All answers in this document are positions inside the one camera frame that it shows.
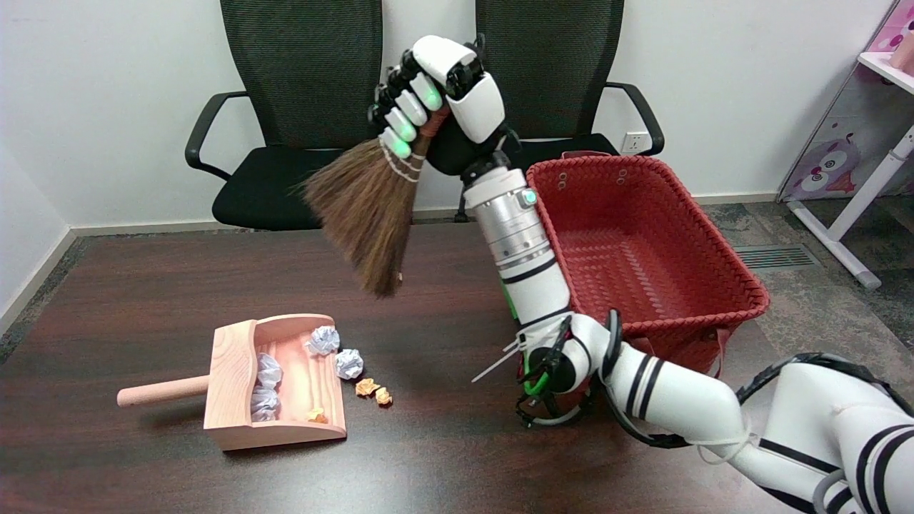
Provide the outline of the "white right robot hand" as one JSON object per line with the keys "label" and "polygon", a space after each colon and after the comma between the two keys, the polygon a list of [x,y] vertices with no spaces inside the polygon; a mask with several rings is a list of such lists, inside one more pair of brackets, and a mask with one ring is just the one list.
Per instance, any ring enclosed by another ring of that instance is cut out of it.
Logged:
{"label": "white right robot hand", "polygon": [[505,102],[471,44],[420,38],[376,85],[368,121],[382,156],[412,182],[425,162],[467,186],[507,165]]}

